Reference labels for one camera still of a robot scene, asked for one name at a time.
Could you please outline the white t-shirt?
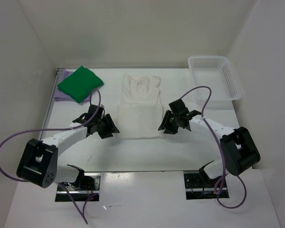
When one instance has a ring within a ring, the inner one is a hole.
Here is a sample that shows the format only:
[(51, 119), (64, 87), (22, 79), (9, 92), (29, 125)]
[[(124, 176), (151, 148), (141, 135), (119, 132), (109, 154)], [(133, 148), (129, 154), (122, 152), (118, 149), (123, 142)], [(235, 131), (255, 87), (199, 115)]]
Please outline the white t-shirt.
[(159, 76), (124, 75), (117, 127), (121, 140), (163, 139)]

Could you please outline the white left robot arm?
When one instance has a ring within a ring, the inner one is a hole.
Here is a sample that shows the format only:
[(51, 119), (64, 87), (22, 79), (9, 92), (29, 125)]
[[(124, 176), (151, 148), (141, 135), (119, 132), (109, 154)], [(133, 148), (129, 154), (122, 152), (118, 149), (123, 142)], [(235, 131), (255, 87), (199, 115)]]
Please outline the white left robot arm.
[(84, 170), (75, 165), (58, 166), (59, 156), (74, 144), (98, 133), (101, 139), (112, 137), (119, 130), (103, 107), (90, 105), (88, 111), (72, 121), (68, 130), (60, 130), (43, 140), (27, 142), (16, 175), (25, 181), (47, 188), (52, 183), (67, 182), (75, 190), (84, 187)]

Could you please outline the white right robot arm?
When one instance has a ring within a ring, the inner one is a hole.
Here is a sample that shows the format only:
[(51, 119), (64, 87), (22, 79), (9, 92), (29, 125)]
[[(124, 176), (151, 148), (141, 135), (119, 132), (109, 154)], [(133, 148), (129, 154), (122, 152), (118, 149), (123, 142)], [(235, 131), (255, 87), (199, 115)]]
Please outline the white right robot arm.
[(162, 104), (124, 104), (117, 109), (119, 133), (103, 150), (108, 171), (179, 171), (200, 168), (211, 186), (222, 174), (240, 175), (260, 161), (244, 128), (217, 123), (180, 99)]

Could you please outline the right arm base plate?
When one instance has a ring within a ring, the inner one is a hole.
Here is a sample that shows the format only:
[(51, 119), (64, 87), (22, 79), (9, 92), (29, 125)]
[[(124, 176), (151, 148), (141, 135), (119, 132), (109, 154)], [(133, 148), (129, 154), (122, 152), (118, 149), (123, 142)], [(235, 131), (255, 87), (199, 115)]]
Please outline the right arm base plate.
[(214, 185), (218, 178), (204, 178), (198, 171), (185, 171), (183, 175), (187, 200), (216, 199)]

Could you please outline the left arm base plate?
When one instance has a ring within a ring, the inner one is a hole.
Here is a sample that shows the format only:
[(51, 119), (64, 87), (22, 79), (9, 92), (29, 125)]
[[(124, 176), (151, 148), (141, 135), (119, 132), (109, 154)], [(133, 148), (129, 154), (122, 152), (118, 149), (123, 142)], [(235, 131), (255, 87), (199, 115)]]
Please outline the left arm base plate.
[(90, 201), (99, 201), (101, 173), (85, 172), (82, 181), (79, 184), (63, 182), (75, 202), (84, 202), (89, 197)]

